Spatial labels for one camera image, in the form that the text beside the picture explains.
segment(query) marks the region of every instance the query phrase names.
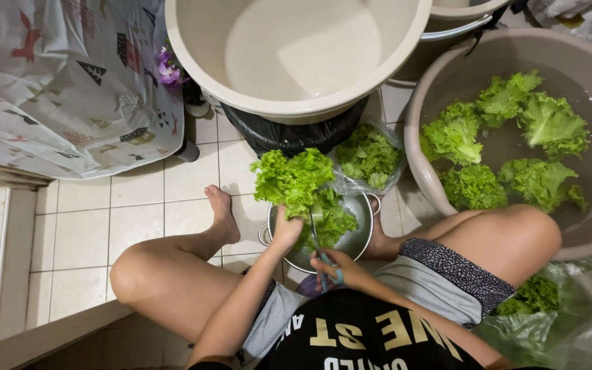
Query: plastic bucket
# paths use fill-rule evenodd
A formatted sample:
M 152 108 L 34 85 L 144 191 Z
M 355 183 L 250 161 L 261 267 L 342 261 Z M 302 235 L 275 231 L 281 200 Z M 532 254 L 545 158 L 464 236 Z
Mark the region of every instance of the plastic bucket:
M 498 29 L 487 32 L 479 46 L 459 46 L 438 58 L 422 76 L 408 105 L 404 139 L 408 164 L 424 197 L 441 214 L 456 213 L 449 204 L 440 179 L 420 148 L 420 126 L 430 123 L 455 99 L 472 101 L 489 84 L 490 77 L 508 77 L 538 69 L 545 79 L 540 89 L 553 97 L 565 97 L 575 113 L 588 122 L 589 149 L 582 159 L 568 157 L 563 164 L 575 170 L 589 203 L 586 212 L 563 211 L 551 216 L 563 232 L 563 248 L 557 260 L 592 256 L 592 44 L 542 28 Z M 520 147 L 498 144 L 502 153 L 523 157 Z M 495 171 L 503 163 L 497 156 L 483 156 L 482 164 Z
M 491 13 L 506 3 L 508 0 L 433 0 L 431 16 L 419 45 L 393 79 L 418 80 L 436 58 L 468 32 L 490 22 Z
M 166 0 L 175 53 L 221 102 L 271 121 L 321 122 L 403 65 L 432 0 Z

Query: patterned cloth cover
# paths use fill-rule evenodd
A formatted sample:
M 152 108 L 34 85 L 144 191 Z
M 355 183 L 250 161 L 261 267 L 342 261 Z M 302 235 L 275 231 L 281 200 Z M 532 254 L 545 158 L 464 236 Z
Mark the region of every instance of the patterned cloth cover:
M 179 149 L 166 38 L 161 0 L 0 0 L 0 164 L 85 179 Z

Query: gray shorts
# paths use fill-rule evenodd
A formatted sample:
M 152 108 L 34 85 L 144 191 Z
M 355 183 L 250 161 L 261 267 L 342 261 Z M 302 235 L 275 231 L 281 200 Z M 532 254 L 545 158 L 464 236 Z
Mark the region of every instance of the gray shorts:
M 507 282 L 455 251 L 430 240 L 410 239 L 397 259 L 374 277 L 396 292 L 467 329 L 515 294 Z M 243 344 L 244 369 L 253 369 L 286 329 L 296 308 L 308 298 L 271 283 L 251 332 Z

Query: metal colander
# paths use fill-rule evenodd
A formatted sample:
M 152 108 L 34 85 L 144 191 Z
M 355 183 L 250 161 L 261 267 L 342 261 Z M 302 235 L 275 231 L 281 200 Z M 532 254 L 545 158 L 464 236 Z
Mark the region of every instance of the metal colander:
M 372 212 L 371 203 L 368 196 L 378 200 L 378 209 L 375 213 Z M 349 214 L 355 215 L 358 221 L 358 227 L 354 231 L 349 231 L 342 235 L 340 240 L 334 245 L 334 249 L 341 250 L 349 255 L 354 260 L 358 259 L 367 248 L 369 238 L 374 230 L 374 214 L 380 211 L 380 199 L 374 194 L 360 194 L 357 196 L 342 196 L 340 205 Z M 264 240 L 264 230 L 268 230 L 270 240 L 273 240 L 273 231 L 275 230 L 275 216 L 278 214 L 278 207 L 269 205 L 267 223 L 259 228 L 259 240 L 265 246 L 268 243 Z M 316 271 L 310 265 L 310 255 L 307 248 L 292 248 L 292 250 L 285 256 L 285 261 L 297 269 L 314 274 Z

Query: artificial orchid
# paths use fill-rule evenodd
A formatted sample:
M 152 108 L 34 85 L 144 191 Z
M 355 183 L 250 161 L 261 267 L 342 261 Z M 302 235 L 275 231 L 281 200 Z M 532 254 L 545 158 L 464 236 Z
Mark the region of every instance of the artificial orchid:
M 157 55 L 157 62 L 159 63 L 159 80 L 169 89 L 178 89 L 190 80 L 190 77 L 183 77 L 182 68 L 176 62 L 176 57 L 169 47 L 162 47 L 161 52 Z

